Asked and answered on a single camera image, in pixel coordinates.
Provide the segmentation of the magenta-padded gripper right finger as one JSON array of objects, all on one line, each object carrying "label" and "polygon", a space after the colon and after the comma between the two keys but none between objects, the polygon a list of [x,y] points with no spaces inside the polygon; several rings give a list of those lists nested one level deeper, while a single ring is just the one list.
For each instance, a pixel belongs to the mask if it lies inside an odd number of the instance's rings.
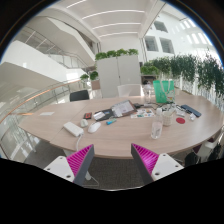
[{"label": "magenta-padded gripper right finger", "polygon": [[183,169],[183,166],[166,153],[157,154],[132,143],[131,154],[145,185]]}]

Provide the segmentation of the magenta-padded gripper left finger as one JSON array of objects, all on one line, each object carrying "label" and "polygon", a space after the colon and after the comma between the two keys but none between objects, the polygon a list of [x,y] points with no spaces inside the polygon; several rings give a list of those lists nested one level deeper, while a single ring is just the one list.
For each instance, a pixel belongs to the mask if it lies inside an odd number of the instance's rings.
[{"label": "magenta-padded gripper left finger", "polygon": [[94,145],[91,144],[67,157],[58,156],[44,170],[82,186],[84,180],[91,179],[88,169],[93,157]]}]

